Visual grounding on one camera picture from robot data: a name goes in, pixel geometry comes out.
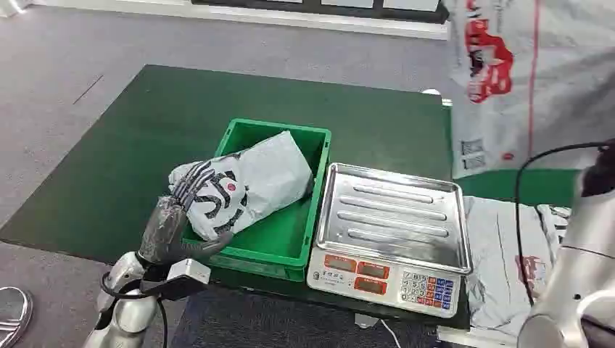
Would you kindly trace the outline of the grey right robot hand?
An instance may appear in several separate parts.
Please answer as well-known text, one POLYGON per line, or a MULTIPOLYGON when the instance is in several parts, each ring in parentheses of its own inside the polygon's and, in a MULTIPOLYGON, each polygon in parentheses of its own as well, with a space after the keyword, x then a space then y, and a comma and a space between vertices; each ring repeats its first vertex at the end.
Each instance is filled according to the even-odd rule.
POLYGON ((607 194, 614 190, 614 139, 609 139, 598 151, 595 164, 582 175, 581 197, 607 194))

